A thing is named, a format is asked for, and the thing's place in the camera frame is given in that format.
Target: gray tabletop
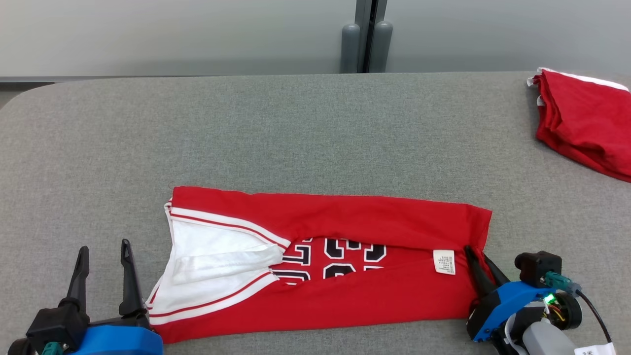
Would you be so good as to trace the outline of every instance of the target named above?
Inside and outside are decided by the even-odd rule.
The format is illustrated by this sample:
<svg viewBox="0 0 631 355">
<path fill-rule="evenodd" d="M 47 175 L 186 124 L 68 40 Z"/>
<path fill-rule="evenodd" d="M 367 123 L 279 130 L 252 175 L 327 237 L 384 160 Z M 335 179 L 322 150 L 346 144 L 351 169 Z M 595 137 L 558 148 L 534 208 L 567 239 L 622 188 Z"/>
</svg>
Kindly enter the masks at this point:
<svg viewBox="0 0 631 355">
<path fill-rule="evenodd" d="M 547 250 L 584 286 L 619 354 L 631 352 L 631 184 L 536 141 L 532 73 L 79 81 L 0 111 L 0 347 L 65 295 L 88 245 L 88 313 L 117 313 L 121 238 L 145 296 L 168 260 L 174 186 L 466 202 L 493 210 L 487 254 Z M 631 78 L 607 77 L 625 85 Z M 442 304 L 440 289 L 431 307 Z M 592 314 L 567 335 L 605 342 Z M 232 335 L 167 354 L 491 354 L 464 320 Z"/>
</svg>

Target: white label on cable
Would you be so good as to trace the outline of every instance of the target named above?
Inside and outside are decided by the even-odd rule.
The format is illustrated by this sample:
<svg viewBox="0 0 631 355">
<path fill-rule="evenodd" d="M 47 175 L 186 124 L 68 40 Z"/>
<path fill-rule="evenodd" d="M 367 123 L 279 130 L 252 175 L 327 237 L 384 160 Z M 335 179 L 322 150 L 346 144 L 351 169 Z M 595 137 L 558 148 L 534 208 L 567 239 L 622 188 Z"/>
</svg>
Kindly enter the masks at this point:
<svg viewBox="0 0 631 355">
<path fill-rule="evenodd" d="M 440 274 L 455 275 L 456 259 L 453 250 L 434 250 L 434 267 Z"/>
<path fill-rule="evenodd" d="M 616 355 L 616 349 L 613 348 L 613 343 L 610 342 L 605 345 L 592 345 L 574 349 L 574 355 Z"/>
</svg>

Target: cabinet door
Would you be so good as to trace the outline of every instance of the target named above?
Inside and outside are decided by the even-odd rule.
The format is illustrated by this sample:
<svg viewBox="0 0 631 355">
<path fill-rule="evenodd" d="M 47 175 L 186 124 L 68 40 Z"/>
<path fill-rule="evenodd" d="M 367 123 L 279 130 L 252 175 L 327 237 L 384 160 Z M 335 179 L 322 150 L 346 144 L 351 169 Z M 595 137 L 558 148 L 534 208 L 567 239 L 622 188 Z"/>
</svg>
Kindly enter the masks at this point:
<svg viewBox="0 0 631 355">
<path fill-rule="evenodd" d="M 0 0 L 0 77 L 338 73 L 355 0 Z"/>
<path fill-rule="evenodd" d="M 386 71 L 631 73 L 627 0 L 388 0 Z"/>
</svg>

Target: green led light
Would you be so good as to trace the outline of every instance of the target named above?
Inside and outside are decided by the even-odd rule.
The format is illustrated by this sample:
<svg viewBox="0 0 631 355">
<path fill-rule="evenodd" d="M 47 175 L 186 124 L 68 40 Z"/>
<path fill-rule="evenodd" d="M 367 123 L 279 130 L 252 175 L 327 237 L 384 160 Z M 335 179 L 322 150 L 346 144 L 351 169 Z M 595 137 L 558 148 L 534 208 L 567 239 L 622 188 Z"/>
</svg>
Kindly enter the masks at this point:
<svg viewBox="0 0 631 355">
<path fill-rule="evenodd" d="M 554 302 L 554 300 L 555 300 L 554 294 L 551 293 L 551 294 L 545 296 L 543 298 L 543 300 L 546 301 L 546 303 L 548 303 L 548 304 Z"/>
</svg>

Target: floor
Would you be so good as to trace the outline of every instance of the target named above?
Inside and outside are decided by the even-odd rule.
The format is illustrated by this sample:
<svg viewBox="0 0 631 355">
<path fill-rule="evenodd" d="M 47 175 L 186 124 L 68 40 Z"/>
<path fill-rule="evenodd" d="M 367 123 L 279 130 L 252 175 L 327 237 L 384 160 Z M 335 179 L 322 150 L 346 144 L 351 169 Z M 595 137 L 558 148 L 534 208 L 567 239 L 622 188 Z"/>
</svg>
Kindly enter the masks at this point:
<svg viewBox="0 0 631 355">
<path fill-rule="evenodd" d="M 52 83 L 0 83 L 0 109 L 21 93 L 50 84 Z"/>
</svg>

